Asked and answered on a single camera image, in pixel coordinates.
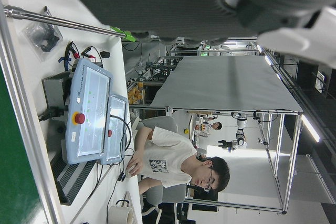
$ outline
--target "glasses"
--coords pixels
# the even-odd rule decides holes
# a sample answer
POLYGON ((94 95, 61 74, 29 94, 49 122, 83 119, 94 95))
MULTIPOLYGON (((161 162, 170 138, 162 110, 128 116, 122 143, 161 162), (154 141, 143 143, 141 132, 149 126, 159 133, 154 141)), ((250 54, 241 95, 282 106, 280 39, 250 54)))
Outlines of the glasses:
POLYGON ((206 181, 207 186, 203 188, 203 190, 205 190, 207 193, 211 190, 211 184, 214 182, 214 180, 212 179, 212 166, 211 166, 211 172, 210 172, 210 178, 208 181, 206 181))

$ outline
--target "t-shirt graphic print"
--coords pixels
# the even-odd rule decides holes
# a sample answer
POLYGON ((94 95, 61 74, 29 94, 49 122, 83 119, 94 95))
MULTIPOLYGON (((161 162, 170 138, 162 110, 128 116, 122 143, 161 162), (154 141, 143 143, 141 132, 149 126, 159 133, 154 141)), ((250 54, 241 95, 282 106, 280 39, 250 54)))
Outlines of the t-shirt graphic print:
POLYGON ((149 163, 154 173, 168 173, 166 160, 150 159, 149 163))

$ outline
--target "hand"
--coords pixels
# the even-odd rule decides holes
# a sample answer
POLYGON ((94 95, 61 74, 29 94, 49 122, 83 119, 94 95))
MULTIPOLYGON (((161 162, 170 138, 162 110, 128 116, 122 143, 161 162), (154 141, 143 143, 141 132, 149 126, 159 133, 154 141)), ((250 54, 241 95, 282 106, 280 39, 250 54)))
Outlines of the hand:
POLYGON ((128 162, 126 170, 129 170, 129 174, 131 177, 137 175, 140 173, 143 167, 143 152, 141 151, 135 151, 133 154, 133 157, 128 162))

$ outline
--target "green wall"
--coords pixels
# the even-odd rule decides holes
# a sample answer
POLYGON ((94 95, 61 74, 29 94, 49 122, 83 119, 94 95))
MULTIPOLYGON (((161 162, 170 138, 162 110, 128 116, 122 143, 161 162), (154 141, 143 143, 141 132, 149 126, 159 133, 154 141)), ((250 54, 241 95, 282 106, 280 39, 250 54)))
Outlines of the green wall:
POLYGON ((45 223, 39 195, 0 68, 0 223, 45 223))

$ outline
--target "red emergency stop button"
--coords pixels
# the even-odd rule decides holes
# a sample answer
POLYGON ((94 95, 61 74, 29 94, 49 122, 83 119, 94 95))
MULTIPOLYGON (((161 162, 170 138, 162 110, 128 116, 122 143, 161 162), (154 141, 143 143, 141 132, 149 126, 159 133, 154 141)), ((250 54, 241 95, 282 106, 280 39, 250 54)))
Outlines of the red emergency stop button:
POLYGON ((78 113, 75 115, 75 123, 83 124, 85 122, 85 115, 82 113, 78 113))

